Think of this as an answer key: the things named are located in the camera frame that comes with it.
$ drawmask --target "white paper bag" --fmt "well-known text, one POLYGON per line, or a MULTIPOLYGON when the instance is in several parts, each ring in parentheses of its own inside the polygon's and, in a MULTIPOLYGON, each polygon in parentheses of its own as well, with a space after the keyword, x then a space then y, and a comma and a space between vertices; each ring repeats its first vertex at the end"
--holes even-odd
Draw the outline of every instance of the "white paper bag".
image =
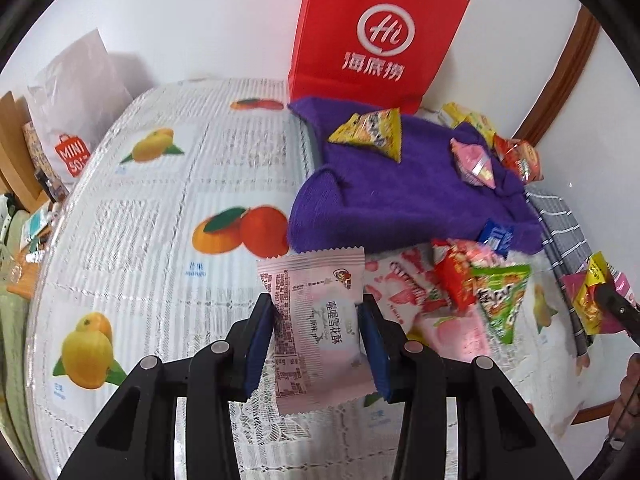
POLYGON ((51 167, 71 189, 131 96, 92 30, 36 76, 27 102, 51 167))

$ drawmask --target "blue gripper pad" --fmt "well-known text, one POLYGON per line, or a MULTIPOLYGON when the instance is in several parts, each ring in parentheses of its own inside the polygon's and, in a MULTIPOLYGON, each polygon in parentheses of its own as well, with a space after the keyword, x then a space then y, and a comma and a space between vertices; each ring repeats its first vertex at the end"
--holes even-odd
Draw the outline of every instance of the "blue gripper pad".
MULTIPOLYGON (((390 400, 390 359, 376 321, 373 319, 372 306, 369 301, 367 301, 366 296, 368 296, 368 294, 365 294, 364 303, 358 305, 360 335, 364 342, 364 348, 367 351, 367 359, 369 360, 373 380, 376 383, 376 389, 385 400, 390 400)), ((378 309, 375 301, 373 301, 373 306, 375 309, 378 309)))
POLYGON ((260 383, 262 367, 267 357, 269 341, 271 341, 271 334, 273 333, 273 311, 275 307, 273 306, 271 297, 268 294, 261 294, 254 310, 256 308, 261 308, 262 312, 260 313, 260 319, 257 322, 257 327, 246 355, 244 393, 247 397, 251 397, 251 394, 260 383))

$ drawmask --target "blue snack wrapper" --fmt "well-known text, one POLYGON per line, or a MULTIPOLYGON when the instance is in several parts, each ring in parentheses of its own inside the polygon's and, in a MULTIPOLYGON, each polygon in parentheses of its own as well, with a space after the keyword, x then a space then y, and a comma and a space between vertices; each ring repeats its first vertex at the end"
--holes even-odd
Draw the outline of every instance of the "blue snack wrapper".
POLYGON ((478 241, 481 244, 488 245, 495 251, 495 253, 506 258, 509 254, 509 249, 511 248, 512 238, 512 227, 505 227, 497 224, 493 220, 489 220, 482 229, 478 241))

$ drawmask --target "person's hand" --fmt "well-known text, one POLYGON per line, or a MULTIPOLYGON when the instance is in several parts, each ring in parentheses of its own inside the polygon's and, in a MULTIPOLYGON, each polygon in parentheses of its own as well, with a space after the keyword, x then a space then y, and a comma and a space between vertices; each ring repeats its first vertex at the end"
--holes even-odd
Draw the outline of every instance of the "person's hand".
POLYGON ((640 354, 633 354, 629 359, 629 364, 626 366, 626 377, 620 383, 620 396, 609 415, 609 433, 613 431, 620 415, 622 415, 616 432, 613 434, 615 438, 624 438, 626 432, 633 427, 636 417, 640 415, 640 388, 636 391, 633 399, 629 402, 626 412, 623 414, 626 403, 629 401, 636 384, 638 384, 638 379, 640 379, 640 354))

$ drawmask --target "purple sweater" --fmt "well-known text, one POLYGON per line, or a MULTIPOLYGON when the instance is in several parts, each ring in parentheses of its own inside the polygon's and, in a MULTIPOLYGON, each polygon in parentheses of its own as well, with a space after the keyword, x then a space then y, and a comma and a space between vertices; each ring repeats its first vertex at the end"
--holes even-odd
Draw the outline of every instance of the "purple sweater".
POLYGON ((449 140, 486 144, 469 124, 451 130, 402 116, 402 162, 363 149, 326 142, 353 113, 376 108, 306 97, 290 109, 311 128, 323 165, 304 183, 289 218, 296 251, 363 246, 367 253, 432 238, 476 240, 489 218, 514 228, 511 247, 542 249, 538 219, 519 179, 492 156, 495 190, 471 186, 457 174, 449 140))

